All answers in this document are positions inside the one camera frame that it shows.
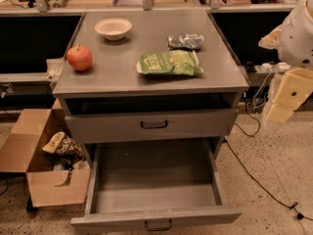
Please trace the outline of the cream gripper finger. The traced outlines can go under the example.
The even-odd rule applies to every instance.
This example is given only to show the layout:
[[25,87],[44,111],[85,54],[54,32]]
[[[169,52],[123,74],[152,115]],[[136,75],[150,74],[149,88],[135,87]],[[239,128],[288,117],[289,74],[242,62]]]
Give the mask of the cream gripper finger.
[[285,106],[267,103],[264,108],[264,118],[267,122],[282,124],[287,122],[293,114],[293,110]]

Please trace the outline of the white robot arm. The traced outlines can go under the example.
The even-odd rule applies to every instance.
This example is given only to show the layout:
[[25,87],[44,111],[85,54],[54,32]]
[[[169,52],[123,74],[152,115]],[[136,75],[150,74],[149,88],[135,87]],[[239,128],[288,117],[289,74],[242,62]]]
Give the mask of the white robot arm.
[[266,123],[282,124],[313,93],[313,0],[299,0],[258,46],[276,49],[279,60],[290,66],[272,79],[263,110]]

